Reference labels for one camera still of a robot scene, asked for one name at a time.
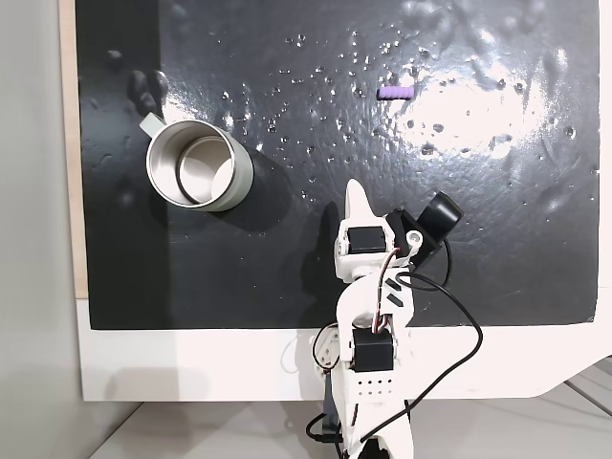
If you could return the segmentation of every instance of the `wire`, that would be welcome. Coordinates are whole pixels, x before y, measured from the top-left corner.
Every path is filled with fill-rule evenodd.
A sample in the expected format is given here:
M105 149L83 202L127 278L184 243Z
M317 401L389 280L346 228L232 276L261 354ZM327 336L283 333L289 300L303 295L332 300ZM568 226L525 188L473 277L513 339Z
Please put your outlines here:
M313 440L315 440L316 442L321 442L322 441L322 435L316 435L314 434L311 430L313 429L313 427L315 426L316 423L318 423L321 419L323 419L326 416L325 413L321 413L318 416L315 417L315 419L313 419L310 423L308 423L308 425L306 426L306 435L308 435L309 438L312 438Z
M370 430L365 435L363 435L361 437L361 439L360 439L360 441L362 443L365 443L373 435L376 435L376 433L378 433L381 429L387 427L389 424L393 423L394 421L397 421L402 416L404 416L405 414L408 414L412 409L414 409L427 396L427 394L429 392L431 392L433 390L433 388L440 383L441 380L443 380L451 372L456 370L458 367L460 367L466 361L468 361L469 359L471 359L472 357L474 357L476 355L476 353L480 350L480 346L482 346L482 341L483 341L483 338L484 338L484 335L482 333L482 328L480 328L480 325L478 325L476 320L474 320L474 317L471 316L470 312L461 303L461 301L459 301L455 297L455 295L453 295L451 292L449 292L445 287L443 287L442 285L438 284L437 282L429 279L428 277L425 277L424 275L420 275L420 274L417 274L417 273L410 273L410 272L401 272L401 273L398 273L395 276L396 282L402 283L402 285L405 285L408 288L413 288L413 287L412 287L411 284L407 284L407 283L405 283L403 281L400 282L402 280L402 277L414 277L417 280L420 280L422 282L425 282L426 284L429 284L431 287L435 288L436 291L443 293L448 299L450 299L455 304L455 306L457 306L461 310L461 312L464 314L464 316L466 316L466 318L468 319L468 321L471 323L471 325L476 330L476 333L478 334L478 341L476 342L476 345L474 346L474 348L465 357L463 357L461 360L457 361L456 363L451 365L449 368L447 368L445 371L443 371L442 374L440 376L438 376L438 378L436 378L434 380L434 382L432 382L423 392L421 392L421 395L419 395L416 399L414 399L414 401L411 404L409 404L406 407L406 409L403 409L399 413L391 416L389 419L387 419L386 421L384 421L383 423L381 423L378 426L374 427L372 430Z
M342 449L340 448L340 429L341 428L342 428L342 424L338 420L338 426L336 427L336 435L334 438L334 446L336 447L336 454L338 455L338 459L344 459L344 454L342 453Z
M386 259L384 260L384 264L382 265L381 276L379 277L379 289L378 289L378 299L376 302L376 314L374 315L374 320L372 321L372 333L374 334L380 333L383 330L383 328L386 326L386 323L387 323L385 319L383 321L383 324L379 326L379 321L381 320L381 301L383 301L384 274L386 273L386 270L389 267L389 263L391 263L391 258L393 258L399 250L400 249L397 249L397 248L393 249L389 253L389 255L386 257Z
M325 371L333 370L336 367L336 365L338 365L338 362L340 361L340 355L338 355L338 358L336 359L336 361L334 362L334 364L332 366L325 366L320 361L318 361L318 359L317 359L317 342L318 342L318 339L321 336L321 333L323 333L325 330L327 330L328 328L333 327L333 326L337 327L338 323L337 322L331 322L331 323L328 323L327 325L325 325L323 328L321 328L318 331L317 336L315 337L315 341L313 342L313 360L315 361L315 363L320 368L322 368Z
M450 281L450 275L452 274L452 252L450 251L450 243L448 242L448 239L445 237L444 238L444 248L445 251L447 252L447 275L444 278L444 282L442 283L442 287L445 287L448 285L448 282ZM418 290L419 292L438 292L438 289L436 289L435 287L419 287L418 285L413 285L413 284L407 284L405 281L397 281L398 283L404 285L405 287L409 287L412 290Z

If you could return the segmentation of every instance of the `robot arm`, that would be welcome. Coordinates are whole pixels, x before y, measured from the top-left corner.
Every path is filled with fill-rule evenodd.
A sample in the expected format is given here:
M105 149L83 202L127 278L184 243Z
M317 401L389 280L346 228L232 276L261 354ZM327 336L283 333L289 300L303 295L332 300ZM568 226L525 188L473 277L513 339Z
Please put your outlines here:
M425 262L461 218L461 210L442 196L434 206L442 203L445 211L438 213L444 215L432 219L434 212L427 217L435 224L429 223L436 230L432 231L402 210L377 217L357 181L351 180L346 188L345 219L340 223L334 258L337 276L350 285L339 299L338 330L323 337L317 351L320 360L339 356L329 370L331 379L326 378L326 371L317 370L331 383L326 393L332 394L342 425L345 457L357 459L365 447L361 438L407 403L404 378L410 373L410 345L405 327L414 306L410 289L393 277L414 260L418 259L418 265ZM384 317L384 327L375 329L370 325L379 316ZM380 429L372 440L387 450L390 459L413 457L407 416Z

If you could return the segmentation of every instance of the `mug handle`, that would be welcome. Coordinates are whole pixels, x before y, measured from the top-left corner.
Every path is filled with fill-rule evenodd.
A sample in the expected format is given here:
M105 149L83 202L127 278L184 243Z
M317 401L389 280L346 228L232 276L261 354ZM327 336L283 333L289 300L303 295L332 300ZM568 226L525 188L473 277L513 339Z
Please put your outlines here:
M164 129L166 122L154 113L149 113L141 122L141 129L153 139L158 132Z

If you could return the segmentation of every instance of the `red wire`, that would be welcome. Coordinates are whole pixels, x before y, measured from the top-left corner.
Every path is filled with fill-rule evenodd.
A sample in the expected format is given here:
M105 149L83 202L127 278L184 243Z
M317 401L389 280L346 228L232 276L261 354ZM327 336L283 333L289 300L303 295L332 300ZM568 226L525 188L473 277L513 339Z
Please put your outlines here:
M378 291L378 301L376 303L376 314L374 315L374 327L372 329L372 331L374 333L376 333L376 334L381 332L379 330L379 320L380 320L380 317L381 317L381 302L383 300L383 280L384 280L384 274L386 273L386 270L389 267L389 263L391 263L391 258L393 258L393 256L399 250L400 249L398 249L398 248L393 249L389 253L389 255L386 257L386 260L384 260L384 264L382 265L381 277L379 278L379 291Z

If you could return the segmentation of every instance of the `black cable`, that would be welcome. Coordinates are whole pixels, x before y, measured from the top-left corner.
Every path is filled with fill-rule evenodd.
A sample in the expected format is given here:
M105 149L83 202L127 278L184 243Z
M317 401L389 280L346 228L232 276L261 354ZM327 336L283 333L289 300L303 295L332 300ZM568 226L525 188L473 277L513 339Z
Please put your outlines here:
M308 425L306 426L306 435L308 435L309 438L312 438L313 440L315 440L316 442L322 442L322 435L316 435L314 434L311 430L313 429L313 427L315 426L316 423L318 423L321 419L323 419L325 417L325 413L321 413L318 416L315 417L315 419L313 419L310 423L308 423Z
M420 275L420 274L417 274L417 273L410 273L410 272L401 272L401 273L398 273L395 276L396 282L401 283L402 285L405 285L408 288L413 288L413 287L412 287L411 284L403 282L402 281L402 277L414 277L417 280L420 280L422 282L425 282L426 284L429 284L431 287L435 288L436 291L442 292L448 299L450 299L455 304L455 306L457 306L461 310L461 312L464 314L464 316L466 316L466 318L468 319L468 321L471 323L471 325L476 330L476 333L478 334L478 341L476 342L476 345L474 346L474 348L465 357L463 357L461 360L457 361L456 363L451 365L449 368L447 368L445 371L443 371L442 374L440 376L438 376L438 378L436 378L435 381L432 382L423 392L421 392L421 395L419 395L416 399L414 399L414 401L411 404L409 404L406 409L403 409L399 413L393 415L392 417L390 417L389 419L387 419L386 421L384 421L383 423L379 424L378 426L376 426L375 428L373 428L372 430L367 432L365 435L363 435L361 437L361 442L362 443L365 443L373 435L375 435L377 432L379 432L382 428L387 427L389 424L391 424L394 421L397 421L402 416L404 416L405 414L409 413L412 409L414 409L415 406L417 406L427 396L427 394L429 392L431 392L433 390L433 388L440 383L441 380L443 380L446 376L448 376L448 374L450 374L452 371L456 370L458 367L460 367L466 361L468 361L469 359L471 359L472 357L474 357L476 355L476 353L480 349L480 346L482 346L482 341L483 341L483 338L484 338L484 335L482 333L482 329L480 328L480 325L478 325L476 320L474 320L474 317L471 316L470 312L461 303L461 301L459 301L455 297L455 295L453 295L451 292L449 292L442 285L440 285L437 282L429 279L428 277L425 277L424 275Z
M338 355L338 358L336 359L336 361L334 362L334 364L332 366L325 366L323 365L320 361L318 361L317 359L317 342L318 342L318 338L321 336L321 333L323 333L323 331L325 331L326 329L328 329L329 327L336 325L338 326L337 322L330 322L327 325L325 325L323 328L321 328L318 333L317 336L315 337L315 341L313 342L313 360L315 361L315 363L322 368L325 371L329 371L332 370L336 367L336 365L338 365L338 362L340 361L340 355Z
M448 282L450 281L450 275L452 274L452 252L450 251L450 243L448 242L448 239L445 237L444 238L444 248L445 251L447 252L447 275L444 278L444 282L442 283L442 287L445 287L448 285ZM400 284L404 285L405 287L409 287L412 290L418 290L419 292L438 292L438 289L436 288L430 288L430 287L419 287L418 285L407 285L406 282L404 281L398 281Z
M342 453L342 449L340 448L340 429L342 428L342 424L340 420L338 420L338 426L336 427L336 436L334 438L334 446L336 447L336 454L338 455L338 459L344 459L344 454Z

